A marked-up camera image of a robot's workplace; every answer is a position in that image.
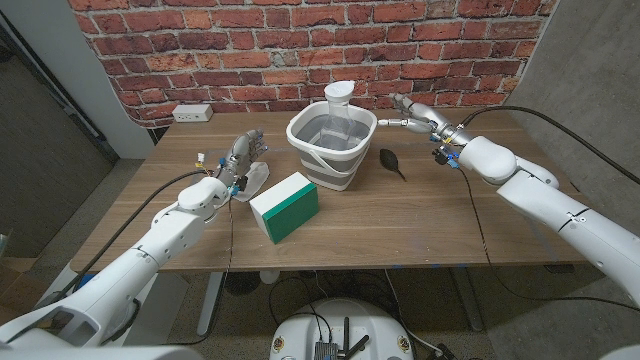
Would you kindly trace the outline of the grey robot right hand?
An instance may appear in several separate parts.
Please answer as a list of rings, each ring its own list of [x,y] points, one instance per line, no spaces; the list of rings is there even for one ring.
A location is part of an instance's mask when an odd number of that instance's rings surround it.
[[[394,108],[404,115],[401,119],[379,119],[379,126],[400,127],[417,134],[428,134],[437,141],[466,146],[474,138],[462,125],[453,125],[434,108],[414,102],[406,95],[389,95]]]

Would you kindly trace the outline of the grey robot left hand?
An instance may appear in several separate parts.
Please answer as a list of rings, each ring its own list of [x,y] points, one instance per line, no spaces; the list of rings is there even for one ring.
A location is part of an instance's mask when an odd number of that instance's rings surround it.
[[[263,140],[263,130],[250,130],[236,138],[220,165],[217,178],[227,187],[245,176],[253,162],[262,155],[267,147]]]

